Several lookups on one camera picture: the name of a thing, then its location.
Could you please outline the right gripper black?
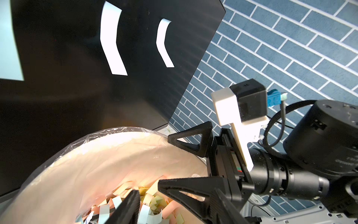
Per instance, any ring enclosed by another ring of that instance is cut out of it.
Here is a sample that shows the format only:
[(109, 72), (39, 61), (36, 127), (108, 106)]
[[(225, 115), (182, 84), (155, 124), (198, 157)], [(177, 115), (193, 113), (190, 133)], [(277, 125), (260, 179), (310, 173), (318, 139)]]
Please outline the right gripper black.
[(243, 207), (255, 190), (243, 156), (230, 129), (213, 137), (212, 122), (168, 136), (167, 141), (200, 158), (207, 157), (210, 177), (165, 179), (158, 190), (183, 205), (201, 221), (217, 221), (222, 200)]

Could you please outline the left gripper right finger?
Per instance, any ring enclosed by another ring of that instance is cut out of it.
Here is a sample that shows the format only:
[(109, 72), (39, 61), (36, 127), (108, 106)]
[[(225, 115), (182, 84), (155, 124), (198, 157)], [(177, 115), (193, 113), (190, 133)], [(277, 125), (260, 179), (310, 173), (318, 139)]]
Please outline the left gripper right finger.
[(241, 224), (242, 216), (219, 189), (213, 192), (213, 223)]

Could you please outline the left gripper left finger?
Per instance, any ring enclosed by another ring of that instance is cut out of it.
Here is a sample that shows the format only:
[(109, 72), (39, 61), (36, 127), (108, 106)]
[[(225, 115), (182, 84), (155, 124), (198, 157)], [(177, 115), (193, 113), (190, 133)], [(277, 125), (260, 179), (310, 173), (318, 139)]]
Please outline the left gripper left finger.
[(105, 224), (136, 224), (139, 218), (140, 202), (139, 191), (131, 191)]

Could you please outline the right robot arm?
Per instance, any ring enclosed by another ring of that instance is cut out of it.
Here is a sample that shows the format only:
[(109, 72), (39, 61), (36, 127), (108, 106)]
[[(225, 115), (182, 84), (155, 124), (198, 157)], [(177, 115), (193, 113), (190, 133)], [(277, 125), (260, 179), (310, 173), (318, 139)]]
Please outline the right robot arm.
[(172, 134), (168, 142), (206, 158), (208, 177), (161, 180), (158, 190), (206, 224), (253, 224), (240, 214), (252, 194), (319, 200), (331, 214), (358, 217), (358, 108), (333, 100), (305, 100), (286, 107), (310, 110), (283, 143), (284, 154), (249, 151), (244, 164), (232, 132), (212, 134), (203, 123)]

